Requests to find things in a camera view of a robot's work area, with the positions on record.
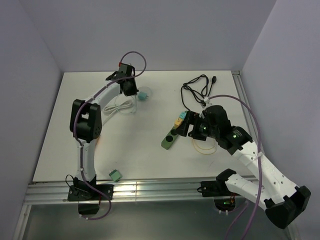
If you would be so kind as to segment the green power strip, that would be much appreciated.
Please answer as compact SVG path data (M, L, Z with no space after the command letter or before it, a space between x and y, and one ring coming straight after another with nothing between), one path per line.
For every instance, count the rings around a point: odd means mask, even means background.
M161 147L164 148L165 150L169 150L173 146L177 138L178 138L178 135L176 134L176 128L173 124L173 127L171 128L169 133L162 140Z

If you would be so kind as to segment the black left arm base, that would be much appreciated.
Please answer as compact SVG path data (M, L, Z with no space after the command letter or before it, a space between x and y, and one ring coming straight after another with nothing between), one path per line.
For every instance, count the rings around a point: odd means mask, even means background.
M92 181L84 182L77 177L68 174L65 177L68 186L68 202L78 202L78 213L81 218L87 221L96 221L106 217L112 208L114 193L113 184L97 184L97 177ZM102 201L108 202L106 212L97 216Z

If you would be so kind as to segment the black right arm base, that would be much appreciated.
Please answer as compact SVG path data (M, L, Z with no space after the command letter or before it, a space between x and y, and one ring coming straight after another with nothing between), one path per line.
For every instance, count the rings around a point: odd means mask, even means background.
M237 199L240 195L229 191L219 180L201 181L196 190L203 198L213 199L214 209L220 215L228 216L248 204L244 198Z

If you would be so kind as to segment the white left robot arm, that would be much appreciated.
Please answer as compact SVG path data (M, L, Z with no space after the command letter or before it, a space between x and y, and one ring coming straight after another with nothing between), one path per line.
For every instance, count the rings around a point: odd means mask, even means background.
M135 67L119 63L119 68L106 78L104 86L86 100L72 103L69 129L78 148L78 167L74 184L81 185L79 194L86 200L96 197L95 144L101 135L102 108L120 94L135 96L138 88Z

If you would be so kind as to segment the yellow charger plug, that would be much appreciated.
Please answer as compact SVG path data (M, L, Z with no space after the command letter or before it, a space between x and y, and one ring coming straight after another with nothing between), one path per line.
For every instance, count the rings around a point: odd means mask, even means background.
M182 122L183 122L183 120L178 117L178 118L174 121L174 127L175 127L175 128L178 128L178 127L181 125Z

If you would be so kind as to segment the green charger plug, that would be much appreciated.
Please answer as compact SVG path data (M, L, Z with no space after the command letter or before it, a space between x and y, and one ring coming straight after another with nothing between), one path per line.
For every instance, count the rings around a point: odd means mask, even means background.
M117 183L123 176L117 169L114 169L109 173L109 177L113 182Z

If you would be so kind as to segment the teal charger plug with cable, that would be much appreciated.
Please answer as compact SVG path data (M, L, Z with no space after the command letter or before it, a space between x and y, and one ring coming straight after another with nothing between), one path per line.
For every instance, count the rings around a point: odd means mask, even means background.
M148 87L138 89L137 95L125 96L118 95L114 99L114 108L121 115L134 115L138 110L138 102L145 102L152 96L152 91Z

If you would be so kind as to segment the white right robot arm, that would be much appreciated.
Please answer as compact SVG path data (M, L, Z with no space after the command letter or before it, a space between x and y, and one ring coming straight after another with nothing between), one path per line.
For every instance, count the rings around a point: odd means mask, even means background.
M200 141L215 139L222 149L247 167L262 184L258 186L228 168L214 181L201 183L203 197L235 193L253 203L258 202L268 219L280 229L285 229L306 209L310 190L306 186L297 186L285 177L242 127L231 124L222 106L209 106L202 113L187 111L184 119L179 119L175 127L176 133L182 137L189 136Z

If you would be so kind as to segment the teal dual usb charger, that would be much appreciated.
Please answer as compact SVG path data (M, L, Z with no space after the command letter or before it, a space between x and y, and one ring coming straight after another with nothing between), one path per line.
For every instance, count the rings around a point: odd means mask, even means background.
M187 111L183 111L183 112L180 113L179 118L184 120L186 115L187 115Z

